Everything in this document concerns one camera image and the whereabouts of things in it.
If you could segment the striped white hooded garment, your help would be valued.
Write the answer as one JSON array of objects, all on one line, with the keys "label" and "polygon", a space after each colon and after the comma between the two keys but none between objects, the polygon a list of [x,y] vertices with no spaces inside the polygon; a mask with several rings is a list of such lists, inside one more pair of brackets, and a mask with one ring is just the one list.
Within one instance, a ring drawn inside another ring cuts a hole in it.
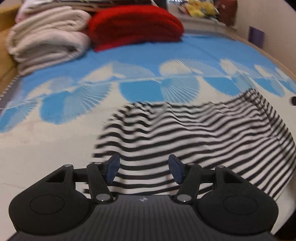
[{"label": "striped white hooded garment", "polygon": [[226,166],[272,198],[295,173],[292,134],[253,88],[217,103],[128,103],[107,120],[92,156],[105,162],[115,154],[120,169],[110,188],[123,194],[174,193],[172,154],[204,169]]}]

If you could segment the pink white folded clothes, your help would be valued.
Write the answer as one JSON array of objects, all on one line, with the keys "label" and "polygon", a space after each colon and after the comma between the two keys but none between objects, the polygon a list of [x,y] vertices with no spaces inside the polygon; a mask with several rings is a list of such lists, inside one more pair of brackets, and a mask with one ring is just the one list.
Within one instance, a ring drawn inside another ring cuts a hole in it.
[{"label": "pink white folded clothes", "polygon": [[23,4],[18,9],[18,13],[15,18],[15,22],[19,23],[31,14],[39,13],[43,10],[51,9],[57,6],[60,1],[54,0],[27,0],[23,1]]}]

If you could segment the purple box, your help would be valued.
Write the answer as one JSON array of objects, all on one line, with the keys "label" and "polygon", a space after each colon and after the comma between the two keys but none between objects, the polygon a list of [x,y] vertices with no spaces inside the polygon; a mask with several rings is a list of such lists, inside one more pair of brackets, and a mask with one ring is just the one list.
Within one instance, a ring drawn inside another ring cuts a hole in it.
[{"label": "purple box", "polygon": [[250,43],[262,49],[264,44],[264,37],[265,32],[251,26],[249,27],[248,41]]}]

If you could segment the blue white patterned bedspread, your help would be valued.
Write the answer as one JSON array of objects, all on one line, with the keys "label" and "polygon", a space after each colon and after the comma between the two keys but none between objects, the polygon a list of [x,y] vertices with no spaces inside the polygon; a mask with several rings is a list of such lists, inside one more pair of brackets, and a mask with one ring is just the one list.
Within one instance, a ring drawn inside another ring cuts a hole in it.
[{"label": "blue white patterned bedspread", "polygon": [[[179,42],[95,52],[18,78],[1,101],[1,240],[15,233],[12,199],[60,167],[85,168],[107,120],[134,102],[200,105],[261,93],[295,142],[295,80],[254,47],[185,34]],[[276,233],[295,211],[295,173],[281,194]]]}]

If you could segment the dark red bag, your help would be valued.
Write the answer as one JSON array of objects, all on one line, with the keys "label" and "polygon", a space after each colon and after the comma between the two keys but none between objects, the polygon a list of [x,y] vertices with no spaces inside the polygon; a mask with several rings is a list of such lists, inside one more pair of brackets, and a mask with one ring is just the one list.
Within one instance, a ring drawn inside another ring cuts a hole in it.
[{"label": "dark red bag", "polygon": [[220,0],[216,2],[219,12],[219,20],[227,26],[233,26],[238,9],[237,0]]}]

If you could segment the yellow plush toys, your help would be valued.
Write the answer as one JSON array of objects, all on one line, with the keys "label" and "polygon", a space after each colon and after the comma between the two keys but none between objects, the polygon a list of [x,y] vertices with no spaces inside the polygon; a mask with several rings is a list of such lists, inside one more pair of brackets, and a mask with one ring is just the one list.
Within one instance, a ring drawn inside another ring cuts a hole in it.
[{"label": "yellow plush toys", "polygon": [[182,7],[189,16],[196,18],[215,17],[218,13],[211,1],[187,1]]}]

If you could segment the wooden bed headboard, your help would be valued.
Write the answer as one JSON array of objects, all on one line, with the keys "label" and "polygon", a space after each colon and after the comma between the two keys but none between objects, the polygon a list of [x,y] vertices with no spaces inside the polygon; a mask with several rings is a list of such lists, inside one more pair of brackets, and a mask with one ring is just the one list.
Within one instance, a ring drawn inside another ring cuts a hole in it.
[{"label": "wooden bed headboard", "polygon": [[0,35],[0,89],[1,93],[6,89],[17,74],[17,63],[6,49],[6,39],[15,24],[20,4],[14,6],[1,6],[1,35]]}]

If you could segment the cream folded blanket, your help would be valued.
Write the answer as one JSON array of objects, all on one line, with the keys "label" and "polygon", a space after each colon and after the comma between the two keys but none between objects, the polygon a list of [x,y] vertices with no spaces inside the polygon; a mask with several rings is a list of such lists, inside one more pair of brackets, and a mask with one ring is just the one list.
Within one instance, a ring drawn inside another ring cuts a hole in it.
[{"label": "cream folded blanket", "polygon": [[15,24],[6,38],[6,49],[18,63],[18,74],[81,57],[91,45],[86,35],[90,19],[83,10],[61,6]]}]

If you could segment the red folded blanket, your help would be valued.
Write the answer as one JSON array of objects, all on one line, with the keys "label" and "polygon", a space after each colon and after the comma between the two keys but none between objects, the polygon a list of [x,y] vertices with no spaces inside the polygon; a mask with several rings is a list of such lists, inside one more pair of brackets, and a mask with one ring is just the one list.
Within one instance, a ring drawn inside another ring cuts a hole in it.
[{"label": "red folded blanket", "polygon": [[183,33],[174,15],[152,5],[116,6],[96,13],[88,23],[96,52],[142,42],[178,42]]}]

